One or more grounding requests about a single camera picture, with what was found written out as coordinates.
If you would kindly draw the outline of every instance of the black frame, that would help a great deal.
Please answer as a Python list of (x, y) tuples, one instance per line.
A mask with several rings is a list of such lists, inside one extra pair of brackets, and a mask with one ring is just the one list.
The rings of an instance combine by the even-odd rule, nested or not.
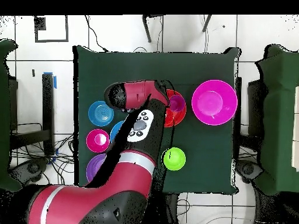
[[(53, 76), (50, 74), (42, 75), (43, 82), (43, 130), (32, 131), (27, 133), (11, 134), (11, 150), (21, 148), (30, 144), (43, 142), (44, 154), (54, 154), (54, 98), (53, 98)], [(11, 115), (13, 126), (17, 125), (17, 86), (16, 78), (10, 78), (10, 95), (11, 95)]]

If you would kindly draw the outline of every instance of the magenta bowl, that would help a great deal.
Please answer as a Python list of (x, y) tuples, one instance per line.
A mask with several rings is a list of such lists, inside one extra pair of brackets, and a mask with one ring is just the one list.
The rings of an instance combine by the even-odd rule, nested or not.
[(93, 129), (86, 137), (86, 144), (92, 152), (104, 152), (110, 144), (109, 135), (102, 129)]
[(195, 116), (207, 125), (221, 125), (232, 119), (238, 98), (235, 90), (221, 80), (208, 80), (197, 87), (192, 96)]

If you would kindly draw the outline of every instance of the blue tape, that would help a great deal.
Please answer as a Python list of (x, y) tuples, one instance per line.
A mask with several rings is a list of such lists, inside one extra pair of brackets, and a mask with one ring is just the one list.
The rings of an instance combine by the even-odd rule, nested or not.
[(56, 76), (53, 77), (53, 86), (54, 86), (54, 88), (57, 88)]
[(56, 157), (52, 157), (52, 161), (55, 162), (56, 161)]

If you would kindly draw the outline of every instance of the lime green bowl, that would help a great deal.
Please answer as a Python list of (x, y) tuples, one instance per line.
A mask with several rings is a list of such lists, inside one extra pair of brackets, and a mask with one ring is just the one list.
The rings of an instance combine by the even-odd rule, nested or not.
[(185, 165), (186, 156), (181, 149), (172, 147), (165, 152), (163, 162), (167, 169), (178, 171)]

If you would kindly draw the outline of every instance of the floor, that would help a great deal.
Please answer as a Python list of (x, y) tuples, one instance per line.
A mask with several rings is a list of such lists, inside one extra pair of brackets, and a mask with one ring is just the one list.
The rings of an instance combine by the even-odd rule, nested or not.
[[(242, 77), (241, 132), (248, 129), (248, 105), (246, 86), (259, 79), (254, 64), (263, 58), (268, 44), (281, 44), (291, 51), (299, 45), (298, 15), (212, 15), (208, 25), (208, 46), (206, 35), (201, 32), (203, 18), (207, 15), (166, 15), (164, 17), (164, 52), (192, 51), (222, 53), (228, 47), (239, 47), (238, 75)], [(109, 51), (133, 52), (144, 47), (147, 52), (161, 51), (160, 17), (148, 19), (152, 43), (147, 42), (141, 15), (88, 16), (91, 28), (98, 35), (98, 43)], [(39, 39), (65, 39), (65, 17), (46, 16), (47, 30), (39, 31)], [(41, 75), (52, 72), (57, 77), (54, 89), (55, 141), (70, 136), (73, 125), (73, 63), (72, 46), (81, 45), (93, 51), (102, 51), (97, 45), (94, 33), (88, 29), (84, 16), (68, 16), (69, 42), (35, 43), (32, 16), (0, 16), (0, 39), (12, 39), (18, 44), (16, 51), (7, 57), (9, 73), (19, 81), (18, 122), (42, 123)], [(38, 130), (38, 125), (24, 125), (18, 131)], [(71, 155), (68, 145), (60, 153)], [(23, 162), (19, 155), (13, 158), (11, 166)], [(51, 183), (57, 184), (57, 175), (52, 166), (45, 174)], [(73, 184), (73, 174), (64, 173), (66, 184)], [(45, 184), (43, 177), (38, 183)], [(255, 214), (255, 198), (251, 185), (244, 184), (236, 175), (235, 195), (181, 194), (178, 205), (180, 224), (252, 224)]]

